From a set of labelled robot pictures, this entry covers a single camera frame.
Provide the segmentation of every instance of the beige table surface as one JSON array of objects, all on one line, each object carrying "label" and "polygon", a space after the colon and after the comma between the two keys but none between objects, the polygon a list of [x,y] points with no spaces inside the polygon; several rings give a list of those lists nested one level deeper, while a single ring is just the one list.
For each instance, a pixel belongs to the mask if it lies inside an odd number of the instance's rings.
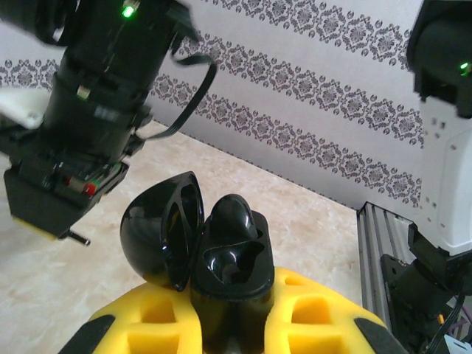
[{"label": "beige table surface", "polygon": [[[1,170],[7,166],[0,157]],[[122,214],[141,191],[188,170],[197,175],[207,214],[225,194],[241,194],[268,219],[276,266],[361,303],[353,210],[177,134],[147,143],[127,178],[73,227],[91,239],[87,249],[13,223],[1,184],[0,353],[57,353],[93,312],[141,284],[121,250]]]}]

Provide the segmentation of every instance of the wires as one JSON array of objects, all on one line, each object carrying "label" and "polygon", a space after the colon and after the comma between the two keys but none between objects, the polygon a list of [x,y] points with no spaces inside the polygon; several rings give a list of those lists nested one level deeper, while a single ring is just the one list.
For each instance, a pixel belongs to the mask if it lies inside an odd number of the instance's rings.
[{"label": "wires", "polygon": [[440,329],[436,332],[431,343],[426,347],[426,350],[423,354],[435,354],[437,347],[440,345],[441,339],[443,339],[444,335],[448,332],[449,327],[457,320],[459,312],[464,305],[465,295],[461,293],[457,298],[456,304],[454,309],[449,314],[448,318],[445,320],[444,324],[440,327]]}]

